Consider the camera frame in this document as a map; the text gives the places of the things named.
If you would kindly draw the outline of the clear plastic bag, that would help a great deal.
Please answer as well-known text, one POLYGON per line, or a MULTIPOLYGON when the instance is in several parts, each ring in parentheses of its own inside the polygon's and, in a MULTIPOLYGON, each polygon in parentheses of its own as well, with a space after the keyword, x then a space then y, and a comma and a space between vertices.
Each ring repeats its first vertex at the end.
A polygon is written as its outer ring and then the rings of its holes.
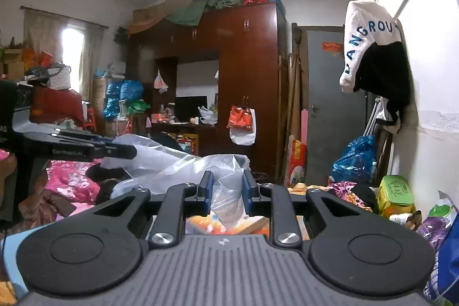
POLYGON ((211 211, 228 229, 235 227, 243 217, 243 174, 250 169, 247 156, 221 154, 199 157, 134 134, 117 137, 114 143, 135 146, 137 156, 131 160, 102 159, 102 168, 121 168, 130 175, 129 180, 115 186, 110 195, 112 198, 137 186, 148 189, 154 195, 166 193, 171 186, 185 182, 197 185, 204 172, 211 171, 214 176, 211 211))

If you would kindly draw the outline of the pink floral bedding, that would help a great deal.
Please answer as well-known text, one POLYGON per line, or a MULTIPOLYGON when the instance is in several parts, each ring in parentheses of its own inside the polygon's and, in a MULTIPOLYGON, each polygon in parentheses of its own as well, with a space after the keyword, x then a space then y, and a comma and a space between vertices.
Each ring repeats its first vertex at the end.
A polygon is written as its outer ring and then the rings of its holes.
POLYGON ((33 181, 26 184, 26 195, 20 203, 48 190, 72 203, 95 204, 100 187, 86 173, 90 167, 99 164, 99 159, 91 162, 49 161, 47 167, 39 170, 33 181))

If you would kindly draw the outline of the blue plastic bag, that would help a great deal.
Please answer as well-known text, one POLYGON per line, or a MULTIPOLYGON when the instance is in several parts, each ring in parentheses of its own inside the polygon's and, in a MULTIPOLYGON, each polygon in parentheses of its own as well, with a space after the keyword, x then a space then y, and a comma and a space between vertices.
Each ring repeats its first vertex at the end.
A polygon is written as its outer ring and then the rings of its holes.
POLYGON ((376 137, 360 136, 351 141, 331 168, 335 182, 357 182, 370 184, 376 161, 376 137))

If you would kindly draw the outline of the orange white plastic bag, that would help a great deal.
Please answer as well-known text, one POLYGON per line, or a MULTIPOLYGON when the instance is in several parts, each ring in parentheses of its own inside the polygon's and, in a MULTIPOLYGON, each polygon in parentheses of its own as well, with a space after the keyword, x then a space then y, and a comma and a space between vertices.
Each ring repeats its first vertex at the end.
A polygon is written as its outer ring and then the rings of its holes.
POLYGON ((229 138, 235 145, 251 146, 256 141, 257 123, 254 109, 232 106, 227 128, 229 138))

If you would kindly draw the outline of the curtained bright window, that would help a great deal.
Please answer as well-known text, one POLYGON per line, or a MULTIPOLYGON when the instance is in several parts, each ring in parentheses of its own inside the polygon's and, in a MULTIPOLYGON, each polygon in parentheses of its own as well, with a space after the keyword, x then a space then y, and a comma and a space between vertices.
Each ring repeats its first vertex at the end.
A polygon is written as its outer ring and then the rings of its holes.
POLYGON ((21 9, 23 45, 37 55, 48 53, 54 62, 69 66, 71 88, 89 100, 107 27, 24 5, 21 9))

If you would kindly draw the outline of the grey metal door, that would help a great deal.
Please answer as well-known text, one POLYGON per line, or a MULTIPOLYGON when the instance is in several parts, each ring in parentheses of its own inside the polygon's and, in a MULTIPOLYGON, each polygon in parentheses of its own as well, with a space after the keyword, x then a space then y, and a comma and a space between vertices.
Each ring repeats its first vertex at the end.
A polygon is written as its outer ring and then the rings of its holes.
POLYGON ((344 33, 339 28, 304 33, 308 59, 308 134, 305 181, 327 185, 333 163, 366 127, 363 91, 345 94, 339 85, 344 68, 344 33))

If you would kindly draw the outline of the yellow green lidded box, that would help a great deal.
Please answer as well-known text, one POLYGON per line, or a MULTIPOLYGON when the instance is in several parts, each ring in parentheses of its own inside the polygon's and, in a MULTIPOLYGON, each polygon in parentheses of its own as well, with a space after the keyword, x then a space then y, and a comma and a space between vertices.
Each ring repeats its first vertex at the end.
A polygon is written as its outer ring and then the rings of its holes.
POLYGON ((406 179, 397 175, 383 177, 377 192, 377 206, 379 215, 386 218, 414 213, 414 197, 406 179))

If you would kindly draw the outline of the brown wooden wardrobe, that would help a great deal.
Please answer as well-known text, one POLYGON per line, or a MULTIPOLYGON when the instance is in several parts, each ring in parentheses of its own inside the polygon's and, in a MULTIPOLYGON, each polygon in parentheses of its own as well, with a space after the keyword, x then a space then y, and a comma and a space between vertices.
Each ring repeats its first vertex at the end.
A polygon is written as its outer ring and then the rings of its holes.
POLYGON ((178 78, 203 85, 217 80, 216 125, 182 126, 198 134, 199 155, 242 154, 253 171, 280 174, 285 120, 285 17, 274 2, 206 12, 196 27, 163 20, 128 38, 126 77, 145 87, 144 100, 156 113, 169 102, 184 105, 178 78), (255 111, 257 134, 250 146, 234 144, 227 126, 230 110, 255 111))

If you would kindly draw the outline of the white black hanging jacket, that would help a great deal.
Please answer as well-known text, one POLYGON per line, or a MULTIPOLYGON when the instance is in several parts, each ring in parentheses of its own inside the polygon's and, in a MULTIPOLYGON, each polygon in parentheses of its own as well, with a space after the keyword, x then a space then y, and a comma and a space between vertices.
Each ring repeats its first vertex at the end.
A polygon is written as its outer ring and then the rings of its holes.
POLYGON ((344 93, 379 97, 375 122, 392 134, 400 130, 410 102, 408 58, 394 18, 374 0, 348 3, 339 85, 344 93))

